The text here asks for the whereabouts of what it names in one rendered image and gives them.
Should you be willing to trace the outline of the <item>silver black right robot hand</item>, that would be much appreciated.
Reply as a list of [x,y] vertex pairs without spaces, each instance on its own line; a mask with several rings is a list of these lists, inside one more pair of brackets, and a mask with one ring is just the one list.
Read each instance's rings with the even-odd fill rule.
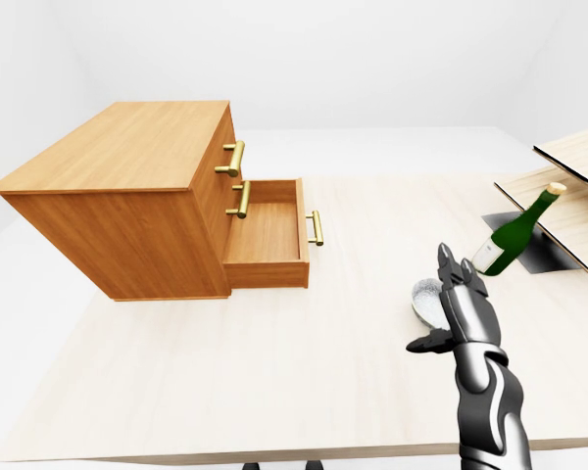
[[438,278],[441,306],[449,323],[406,346],[410,353],[447,353],[460,344],[486,343],[501,346],[501,329],[493,306],[487,300],[483,280],[466,258],[458,263],[444,243],[438,247]]

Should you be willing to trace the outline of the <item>wooden cabinet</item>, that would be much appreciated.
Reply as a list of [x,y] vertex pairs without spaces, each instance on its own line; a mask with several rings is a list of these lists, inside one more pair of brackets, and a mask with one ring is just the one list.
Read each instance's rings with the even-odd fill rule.
[[0,196],[109,298],[225,298],[190,187],[226,101],[118,102],[0,180]]

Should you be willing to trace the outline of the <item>green wine bottle with cork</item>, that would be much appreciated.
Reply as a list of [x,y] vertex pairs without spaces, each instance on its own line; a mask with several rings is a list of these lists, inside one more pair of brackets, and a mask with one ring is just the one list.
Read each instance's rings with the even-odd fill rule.
[[520,216],[495,230],[473,256],[474,269],[488,276],[499,275],[524,251],[539,217],[566,189],[560,182],[551,182]]

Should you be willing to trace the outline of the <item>pale wooden rack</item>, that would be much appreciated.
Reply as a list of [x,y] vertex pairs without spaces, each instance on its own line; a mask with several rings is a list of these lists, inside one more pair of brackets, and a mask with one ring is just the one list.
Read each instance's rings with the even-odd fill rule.
[[499,178],[494,185],[521,211],[528,209],[548,184],[566,186],[540,216],[538,226],[588,271],[588,129],[536,145],[534,151],[550,164]]

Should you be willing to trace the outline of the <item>open wooden drawer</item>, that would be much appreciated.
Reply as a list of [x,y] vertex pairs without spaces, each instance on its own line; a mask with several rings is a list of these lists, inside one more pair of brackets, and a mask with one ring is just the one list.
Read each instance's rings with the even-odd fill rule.
[[230,287],[306,288],[307,244],[302,180],[253,181],[247,215],[232,218],[224,251]]

